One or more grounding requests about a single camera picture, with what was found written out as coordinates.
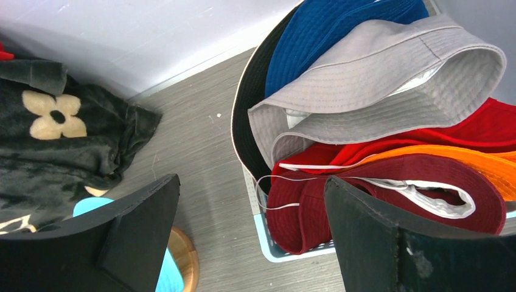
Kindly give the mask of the turquoise bucket hat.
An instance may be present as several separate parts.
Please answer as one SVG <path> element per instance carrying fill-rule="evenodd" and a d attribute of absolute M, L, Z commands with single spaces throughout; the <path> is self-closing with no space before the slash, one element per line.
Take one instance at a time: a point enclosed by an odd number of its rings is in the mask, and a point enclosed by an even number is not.
<path fill-rule="evenodd" d="M 74 207 L 73 217 L 90 212 L 113 201 L 111 198 L 91 197 L 80 200 Z M 183 291 L 184 281 L 175 260 L 167 248 L 162 261 L 162 267 L 156 284 L 156 292 Z"/>

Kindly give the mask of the wooden hat stand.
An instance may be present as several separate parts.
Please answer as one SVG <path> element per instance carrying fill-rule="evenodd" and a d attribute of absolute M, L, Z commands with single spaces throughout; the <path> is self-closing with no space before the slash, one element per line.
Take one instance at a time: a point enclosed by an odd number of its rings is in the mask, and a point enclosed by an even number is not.
<path fill-rule="evenodd" d="M 185 232 L 173 227 L 167 247 L 184 282 L 183 291 L 194 292 L 200 276 L 199 258 L 194 244 Z"/>

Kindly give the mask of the dark red bucket hat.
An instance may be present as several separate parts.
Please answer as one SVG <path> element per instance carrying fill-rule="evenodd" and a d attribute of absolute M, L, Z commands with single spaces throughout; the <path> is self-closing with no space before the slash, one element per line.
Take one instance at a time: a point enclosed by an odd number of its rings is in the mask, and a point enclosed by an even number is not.
<path fill-rule="evenodd" d="M 501 190 L 463 162 L 428 154 L 383 158 L 333 175 L 275 175 L 266 219 L 285 252 L 303 254 L 374 240 L 395 245 L 402 229 L 433 236 L 498 235 L 506 221 Z"/>

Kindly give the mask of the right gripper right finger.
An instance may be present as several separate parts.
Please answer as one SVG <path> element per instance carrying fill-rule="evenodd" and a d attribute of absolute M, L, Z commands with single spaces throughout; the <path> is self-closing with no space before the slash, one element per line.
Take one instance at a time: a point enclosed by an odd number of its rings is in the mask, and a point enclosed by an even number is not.
<path fill-rule="evenodd" d="M 335 176 L 324 202 L 346 291 L 515 290 L 515 235 L 440 224 Z"/>

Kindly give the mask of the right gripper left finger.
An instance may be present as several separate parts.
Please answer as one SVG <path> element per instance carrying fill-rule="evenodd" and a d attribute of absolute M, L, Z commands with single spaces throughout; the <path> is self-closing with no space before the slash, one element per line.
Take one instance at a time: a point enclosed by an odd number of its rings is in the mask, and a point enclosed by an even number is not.
<path fill-rule="evenodd" d="M 1 236 L 2 291 L 154 291 L 180 179 L 169 174 L 36 233 Z"/>

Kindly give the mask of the grey bucket hat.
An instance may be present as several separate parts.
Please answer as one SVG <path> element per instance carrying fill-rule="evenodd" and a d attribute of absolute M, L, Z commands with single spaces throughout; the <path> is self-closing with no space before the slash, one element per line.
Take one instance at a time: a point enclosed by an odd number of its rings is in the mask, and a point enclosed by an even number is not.
<path fill-rule="evenodd" d="M 447 15 L 369 20 L 248 111 L 267 167 L 314 142 L 354 144 L 456 125 L 499 84 L 507 60 Z"/>

